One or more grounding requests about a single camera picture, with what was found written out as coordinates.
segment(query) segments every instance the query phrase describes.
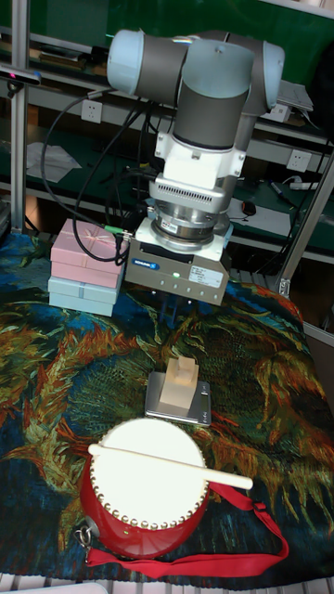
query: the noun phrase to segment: drum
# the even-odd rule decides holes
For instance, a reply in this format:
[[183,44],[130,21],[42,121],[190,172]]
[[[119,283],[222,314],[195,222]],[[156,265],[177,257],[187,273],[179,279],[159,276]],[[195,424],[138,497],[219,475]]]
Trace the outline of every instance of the drum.
[[209,484],[180,465],[124,458],[107,448],[205,467],[193,439],[168,421],[136,419],[111,429],[99,444],[106,453],[86,461],[81,488],[93,534],[112,552],[135,559],[154,558],[181,545],[203,516]]

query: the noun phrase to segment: light blue gift box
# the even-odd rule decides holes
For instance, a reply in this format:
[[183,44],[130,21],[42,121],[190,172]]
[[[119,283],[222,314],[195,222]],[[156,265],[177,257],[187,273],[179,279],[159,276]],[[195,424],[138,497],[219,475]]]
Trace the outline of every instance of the light blue gift box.
[[58,295],[77,297],[79,300],[88,299],[89,301],[99,301],[114,305],[120,292],[121,283],[122,272],[118,277],[115,289],[101,287],[100,285],[91,285],[87,282],[79,282],[77,280],[51,277],[48,281],[48,291],[50,293],[57,293]]
[[77,309],[89,314],[111,316],[122,283],[122,271],[115,289],[91,285],[66,278],[51,277],[48,281],[49,303],[55,307]]
[[55,307],[76,309],[80,312],[96,314],[98,316],[112,316],[113,310],[113,305],[110,303],[81,299],[81,297],[73,297],[71,295],[60,295],[54,292],[50,292],[49,294],[49,303]]

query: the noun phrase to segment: floor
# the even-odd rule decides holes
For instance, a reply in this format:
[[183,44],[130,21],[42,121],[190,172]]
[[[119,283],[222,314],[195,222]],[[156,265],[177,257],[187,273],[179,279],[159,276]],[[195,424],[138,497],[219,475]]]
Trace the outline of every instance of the floor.
[[[67,213],[49,200],[28,196],[26,215],[40,230],[57,234],[68,218]],[[99,219],[102,214],[95,213]],[[299,307],[304,321],[321,327],[327,321],[327,331],[334,333],[334,266],[303,259],[291,282],[290,299]],[[334,416],[334,348],[310,340],[309,347],[317,373],[326,391]]]

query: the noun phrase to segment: metal ring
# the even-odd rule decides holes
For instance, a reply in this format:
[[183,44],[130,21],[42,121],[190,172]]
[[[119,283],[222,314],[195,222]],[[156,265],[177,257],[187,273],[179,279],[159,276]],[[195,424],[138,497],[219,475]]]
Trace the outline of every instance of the metal ring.
[[86,525],[82,526],[80,530],[75,531],[74,535],[84,549],[90,547],[92,542],[92,528]]

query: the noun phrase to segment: sunflower painting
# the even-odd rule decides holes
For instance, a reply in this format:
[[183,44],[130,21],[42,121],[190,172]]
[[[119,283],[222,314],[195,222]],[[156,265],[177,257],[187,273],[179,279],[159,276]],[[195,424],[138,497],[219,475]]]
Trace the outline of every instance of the sunflower painting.
[[[157,295],[123,283],[112,318],[87,315],[48,305],[48,257],[25,236],[0,250],[0,572],[148,579],[116,563],[85,567],[73,536],[81,476],[89,444],[144,416],[150,371],[184,355],[211,385],[212,425],[180,426],[209,467],[253,479],[250,496],[265,502],[290,555],[258,577],[168,581],[252,589],[333,575],[334,420],[293,304],[230,281],[220,307],[185,302],[171,325]],[[212,495],[165,559],[278,550],[253,514]]]

